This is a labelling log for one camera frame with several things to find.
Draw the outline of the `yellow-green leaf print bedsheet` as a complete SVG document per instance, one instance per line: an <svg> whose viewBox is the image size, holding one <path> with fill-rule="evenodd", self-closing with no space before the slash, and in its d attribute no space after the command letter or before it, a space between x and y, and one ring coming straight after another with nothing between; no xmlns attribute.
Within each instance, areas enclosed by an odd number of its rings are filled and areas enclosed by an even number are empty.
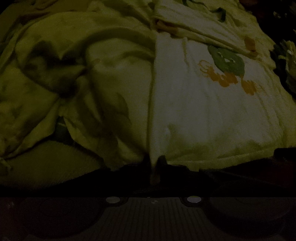
<svg viewBox="0 0 296 241"><path fill-rule="evenodd" d="M30 21L1 56L1 184L149 161L153 1Z"/></svg>

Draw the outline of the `white printed small garment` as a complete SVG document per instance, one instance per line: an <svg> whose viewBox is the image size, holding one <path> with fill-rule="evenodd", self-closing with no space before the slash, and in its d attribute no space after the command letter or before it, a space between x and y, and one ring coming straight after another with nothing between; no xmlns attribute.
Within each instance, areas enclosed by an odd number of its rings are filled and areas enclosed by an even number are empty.
<svg viewBox="0 0 296 241"><path fill-rule="evenodd" d="M154 1L152 165L192 171L295 146L295 102L274 73L274 41L237 1Z"/></svg>

